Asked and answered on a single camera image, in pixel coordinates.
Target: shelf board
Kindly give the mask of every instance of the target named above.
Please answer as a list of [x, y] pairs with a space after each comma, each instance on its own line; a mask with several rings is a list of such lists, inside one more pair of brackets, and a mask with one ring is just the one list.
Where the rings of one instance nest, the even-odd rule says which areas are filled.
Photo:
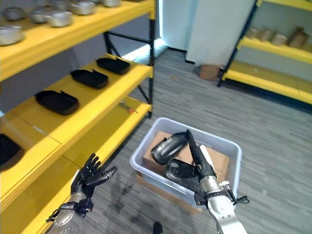
[[295, 7], [307, 11], [312, 11], [312, 2], [306, 0], [262, 0], [284, 6]]
[[85, 66], [83, 69], [95, 69], [109, 77], [108, 85], [99, 90], [74, 81], [71, 75], [49, 86], [46, 90], [62, 90], [79, 100], [79, 108], [71, 115], [62, 116], [47, 110], [36, 102], [35, 97], [12, 112], [43, 130], [62, 146], [73, 144], [150, 75], [151, 67], [130, 63], [130, 71], [122, 76], [100, 69], [95, 62]]
[[232, 62], [225, 78], [312, 104], [312, 81], [238, 61]]
[[[27, 154], [16, 166], [1, 173], [1, 209], [10, 204], [34, 179], [118, 105], [152, 71], [151, 67], [134, 62], [131, 62], [131, 70], [123, 76], [100, 69], [95, 62], [84, 69], [96, 69], [107, 74], [108, 85], [97, 90], [67, 76], [47, 88], [48, 90], [63, 90], [78, 98], [80, 106], [73, 114], [58, 115], [39, 105], [34, 97], [29, 98], [9, 113], [9, 115], [19, 117], [19, 122], [25, 126], [19, 127], [17, 123], [12, 123], [14, 129], [3, 130], [8, 133], [9, 137], [13, 135], [12, 139], [26, 149]], [[21, 140], [17, 140], [19, 133], [24, 136]], [[27, 147], [25, 145], [27, 140], [30, 141], [32, 138], [31, 148]]]
[[60, 143], [33, 128], [17, 116], [8, 113], [0, 119], [1, 133], [23, 150], [23, 156], [13, 167], [0, 174], [1, 212], [56, 159], [53, 151]]
[[0, 48], [0, 81], [102, 32], [148, 13], [150, 18], [155, 17], [154, 0], [121, 1], [121, 6], [114, 8], [98, 4], [93, 15], [73, 15], [74, 23], [63, 28], [33, 24], [28, 18], [15, 21], [15, 25], [22, 26], [25, 39]]
[[244, 37], [238, 47], [247, 46], [256, 50], [266, 51], [272, 54], [288, 57], [298, 61], [312, 64], [312, 45], [307, 44], [301, 49], [292, 48], [286, 45], [276, 46], [268, 41], [261, 42], [259, 39]]
[[58, 158], [1, 213], [0, 233], [41, 233], [49, 215], [68, 200], [77, 169], [66, 158]]
[[138, 113], [130, 114], [120, 106], [115, 107], [66, 151], [64, 156], [80, 167], [93, 152], [97, 154], [101, 162], [105, 162], [151, 107], [149, 104], [129, 97], [125, 98], [125, 102]]

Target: black tray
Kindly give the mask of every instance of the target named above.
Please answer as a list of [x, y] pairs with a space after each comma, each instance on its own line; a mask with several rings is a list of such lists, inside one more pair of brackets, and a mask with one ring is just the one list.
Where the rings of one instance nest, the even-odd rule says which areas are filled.
[[88, 85], [95, 89], [101, 89], [108, 83], [107, 75], [93, 70], [93, 72], [87, 70], [75, 70], [70, 73], [74, 80]]
[[110, 72], [114, 72], [118, 75], [124, 75], [130, 70], [130, 63], [125, 62], [119, 58], [99, 58], [97, 60], [97, 65], [100, 68], [106, 69]]
[[79, 107], [78, 99], [63, 91], [41, 91], [36, 94], [36, 100], [45, 108], [63, 116], [71, 114]]
[[24, 150], [5, 134], [0, 134], [0, 171], [14, 166], [23, 156]]

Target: silver pot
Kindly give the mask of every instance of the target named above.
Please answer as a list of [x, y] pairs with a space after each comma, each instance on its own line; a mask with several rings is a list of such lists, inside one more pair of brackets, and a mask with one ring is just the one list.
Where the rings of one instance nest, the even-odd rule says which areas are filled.
[[21, 20], [26, 17], [26, 13], [19, 7], [9, 7], [3, 12], [3, 15], [8, 21]]
[[0, 45], [10, 45], [24, 39], [20, 26], [0, 26]]
[[91, 15], [95, 11], [95, 3], [90, 1], [77, 1], [71, 3], [71, 11], [76, 15]]
[[29, 17], [33, 23], [46, 23], [47, 19], [44, 17], [48, 11], [45, 8], [39, 7], [30, 12]]
[[117, 7], [120, 6], [120, 0], [102, 0], [102, 3], [106, 7]]
[[50, 5], [56, 11], [67, 11], [69, 9], [68, 0], [50, 0]]
[[65, 27], [73, 23], [72, 13], [68, 11], [51, 11], [44, 17], [51, 27]]

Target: white plastic bin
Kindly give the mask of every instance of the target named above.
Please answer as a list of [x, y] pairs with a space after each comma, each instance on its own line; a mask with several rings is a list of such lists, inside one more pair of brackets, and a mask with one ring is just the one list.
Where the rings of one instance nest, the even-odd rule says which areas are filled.
[[190, 129], [193, 133], [196, 142], [209, 145], [214, 150], [217, 150], [230, 157], [230, 165], [227, 173], [227, 180], [230, 182], [230, 187], [235, 196], [237, 196], [237, 189], [239, 183], [240, 163], [242, 159], [242, 151], [236, 143], [223, 139], [221, 137], [203, 132], [199, 129], [187, 126], [185, 124], [176, 122], [168, 118], [158, 118], [152, 125], [149, 132], [141, 141], [139, 147], [132, 154], [130, 158], [131, 166], [142, 173], [143, 179], [158, 188], [180, 198], [192, 206], [196, 206], [194, 200], [194, 192], [182, 187], [181, 185], [162, 177], [151, 170], [144, 167], [143, 156], [148, 147], [152, 143], [158, 131], [174, 134], [184, 132]]

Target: robotic arm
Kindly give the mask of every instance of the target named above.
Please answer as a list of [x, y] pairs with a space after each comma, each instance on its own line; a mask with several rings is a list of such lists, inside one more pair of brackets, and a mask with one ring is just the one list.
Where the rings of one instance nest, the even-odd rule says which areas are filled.
[[94, 188], [109, 180], [117, 171], [117, 167], [104, 171], [104, 168], [99, 167], [100, 164], [98, 157], [91, 154], [74, 178], [69, 201], [62, 204], [46, 220], [54, 222], [46, 234], [77, 233], [82, 218], [93, 209], [91, 197]]
[[[218, 183], [213, 167], [206, 160], [200, 147], [196, 145], [191, 131], [187, 130], [186, 133], [195, 162], [194, 174], [197, 175], [200, 183], [200, 191], [196, 192], [194, 196], [197, 205], [206, 205], [210, 215], [216, 221], [216, 228], [220, 234], [247, 234], [235, 216], [234, 204], [240, 201], [233, 195], [228, 181]], [[247, 197], [240, 199], [245, 203], [249, 202]]]

